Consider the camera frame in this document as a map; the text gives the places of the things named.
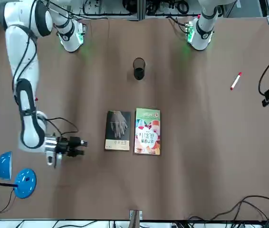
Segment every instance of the green light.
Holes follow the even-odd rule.
[[[76,35],[77,35],[77,40],[78,40],[78,42],[79,42],[80,44],[83,44],[83,43],[84,43],[84,36],[81,35],[81,34],[79,34],[79,33],[77,33]]]

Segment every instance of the brown tabletop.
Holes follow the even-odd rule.
[[[136,57],[146,61],[142,81],[133,77]],[[78,52],[67,53],[53,32],[38,40],[38,59],[38,109],[74,122],[88,147],[56,170],[44,154],[17,149],[20,120],[0,30],[0,154],[13,151],[13,178],[26,167],[38,177],[32,196],[0,218],[128,219],[139,209],[143,219],[210,219],[246,195],[269,196],[269,107],[257,90],[269,64],[266,19],[218,20],[203,52],[167,19],[91,21]],[[261,89],[268,88],[269,71]],[[161,110],[161,156],[133,153],[137,107]],[[132,112],[129,152],[104,151],[108,110]],[[9,193],[0,187],[0,209]],[[250,201],[269,214],[268,201]],[[244,205],[239,219],[260,216]]]

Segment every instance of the dark book cover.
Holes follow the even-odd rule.
[[[130,112],[109,111],[107,113],[105,150],[129,150]]]

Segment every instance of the book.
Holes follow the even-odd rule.
[[[130,112],[109,111],[107,113],[105,150],[129,150]]]
[[[135,115],[134,152],[160,155],[160,111],[137,108]]]

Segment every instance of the white marker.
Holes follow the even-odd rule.
[[[242,72],[240,72],[240,73],[238,74],[238,76],[236,77],[235,81],[234,81],[233,84],[231,85],[231,90],[233,90],[233,88],[235,87],[235,85],[236,85],[237,82],[239,81],[241,75],[242,75]]]

